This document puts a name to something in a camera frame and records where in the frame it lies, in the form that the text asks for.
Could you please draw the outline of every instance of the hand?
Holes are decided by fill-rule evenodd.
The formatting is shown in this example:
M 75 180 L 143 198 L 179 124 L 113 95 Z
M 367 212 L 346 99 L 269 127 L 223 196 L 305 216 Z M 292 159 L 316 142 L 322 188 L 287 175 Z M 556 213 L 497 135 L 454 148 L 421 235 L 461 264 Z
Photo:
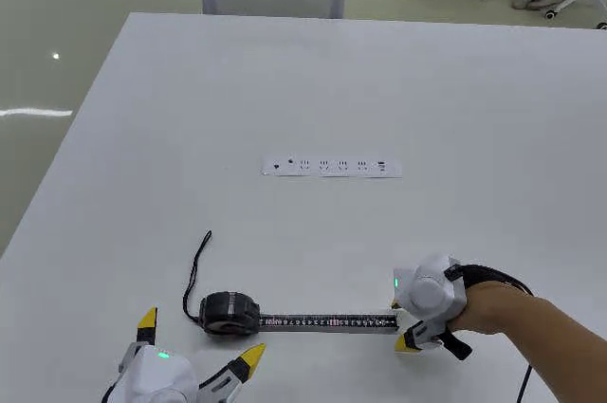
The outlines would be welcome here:
M 449 322 L 452 332 L 470 330 L 493 335 L 504 331 L 505 321 L 516 311 L 516 306 L 527 296 L 508 284 L 484 282 L 466 290 L 468 303 L 457 318 Z

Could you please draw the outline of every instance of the electrical outlet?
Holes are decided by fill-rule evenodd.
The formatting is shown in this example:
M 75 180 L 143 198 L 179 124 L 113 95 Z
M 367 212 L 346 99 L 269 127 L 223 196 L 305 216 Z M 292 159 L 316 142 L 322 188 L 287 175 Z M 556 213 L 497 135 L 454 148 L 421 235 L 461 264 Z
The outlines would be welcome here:
M 393 158 L 269 156 L 264 158 L 263 175 L 320 177 L 400 178 L 402 166 Z

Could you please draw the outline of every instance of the gray floor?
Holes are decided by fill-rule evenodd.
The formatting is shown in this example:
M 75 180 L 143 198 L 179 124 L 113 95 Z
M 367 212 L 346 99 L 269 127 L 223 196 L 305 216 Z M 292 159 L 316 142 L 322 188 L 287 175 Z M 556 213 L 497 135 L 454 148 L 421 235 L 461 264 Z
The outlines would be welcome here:
M 350 19 L 584 28 L 607 20 L 583 1 L 554 21 L 538 12 L 516 11 L 509 2 L 346 0 L 345 15 Z M 0 9 L 1 254 L 128 13 L 198 13 L 201 0 L 0 0 Z

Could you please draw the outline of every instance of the cable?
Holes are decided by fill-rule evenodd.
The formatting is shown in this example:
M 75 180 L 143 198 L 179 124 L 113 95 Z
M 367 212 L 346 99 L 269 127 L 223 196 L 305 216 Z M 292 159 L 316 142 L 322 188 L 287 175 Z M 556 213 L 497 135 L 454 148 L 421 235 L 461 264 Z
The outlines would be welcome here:
M 529 377 L 531 376 L 531 371 L 533 367 L 531 365 L 527 365 L 527 371 L 524 372 L 523 383 L 521 384 L 521 390 L 519 391 L 519 396 L 516 399 L 516 403 L 521 403 L 523 401 L 524 391 L 527 389 L 527 382 L 529 382 Z
M 469 264 L 462 266 L 462 270 L 466 273 L 464 277 L 464 284 L 466 285 L 466 287 L 470 287 L 474 284 L 487 281 L 487 275 L 489 275 L 491 277 L 491 280 L 493 281 L 499 281 L 501 283 L 509 284 L 513 287 L 516 287 L 520 291 L 523 291 L 525 294 L 533 296 L 531 289 L 529 289 L 526 284 L 522 283 L 514 277 L 511 277 L 507 273 L 504 273 L 500 270 L 496 270 L 495 268 Z M 532 370 L 533 367 L 531 367 L 531 365 L 527 365 L 527 369 L 524 372 L 523 382 L 521 383 L 521 389 L 519 390 L 519 396 L 516 399 L 516 403 L 521 403 L 523 401 L 524 391 L 527 388 L 527 383 L 529 382 L 529 377 L 531 376 Z
M 211 236 L 212 236 L 212 232 L 209 230 L 207 232 L 207 234 L 205 235 L 205 238 L 202 239 L 202 243 L 200 244 L 200 247 L 198 247 L 198 251 L 196 252 L 196 254 L 193 257 L 192 271 L 190 272 L 190 282 L 188 283 L 188 287 L 186 287 L 186 290 L 183 293 L 183 301 L 182 301 L 183 312 L 186 314 L 186 316 L 188 318 L 190 318 L 190 320 L 192 322 L 195 322 L 196 324 L 198 324 L 198 317 L 192 316 L 188 312 L 188 299 L 190 298 L 190 292 L 192 292 L 193 287 L 196 285 L 196 274 L 198 273 L 198 258 L 202 254 L 202 251 L 205 248 L 205 245 L 207 244 L 207 242 L 210 241 Z

